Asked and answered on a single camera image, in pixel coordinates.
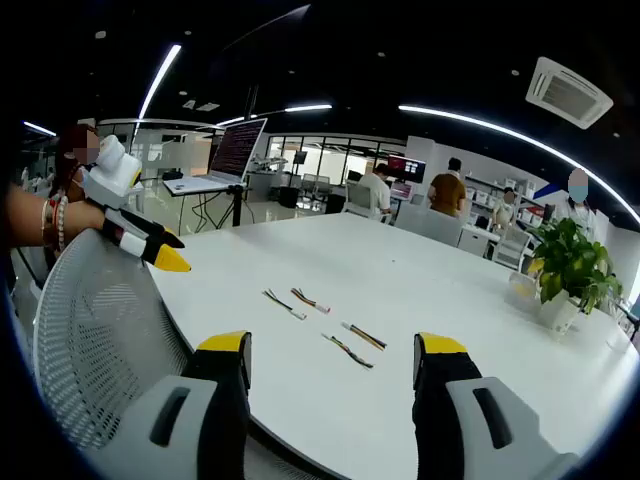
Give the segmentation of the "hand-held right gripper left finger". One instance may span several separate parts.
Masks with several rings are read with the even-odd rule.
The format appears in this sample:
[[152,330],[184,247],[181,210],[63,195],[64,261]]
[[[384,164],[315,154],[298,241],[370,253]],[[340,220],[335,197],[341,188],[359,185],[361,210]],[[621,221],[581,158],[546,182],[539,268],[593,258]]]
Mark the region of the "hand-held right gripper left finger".
[[103,479],[242,479],[250,382],[251,333],[210,337],[126,409],[94,468]]

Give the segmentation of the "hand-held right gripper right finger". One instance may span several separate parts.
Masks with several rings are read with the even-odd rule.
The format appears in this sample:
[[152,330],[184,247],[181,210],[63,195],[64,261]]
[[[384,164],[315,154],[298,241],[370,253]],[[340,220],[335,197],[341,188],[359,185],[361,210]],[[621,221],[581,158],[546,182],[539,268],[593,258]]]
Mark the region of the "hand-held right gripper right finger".
[[414,336],[419,479],[562,479],[578,462],[544,439],[538,414],[458,341]]

